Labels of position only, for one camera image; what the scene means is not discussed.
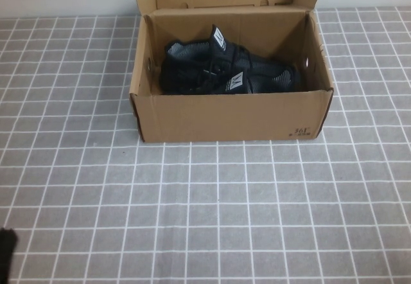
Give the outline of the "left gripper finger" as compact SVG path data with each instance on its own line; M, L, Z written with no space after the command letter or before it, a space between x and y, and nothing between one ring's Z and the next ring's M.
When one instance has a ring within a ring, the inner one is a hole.
M17 247L18 236L13 229L1 228L0 231L0 280L1 284L8 284L12 257Z

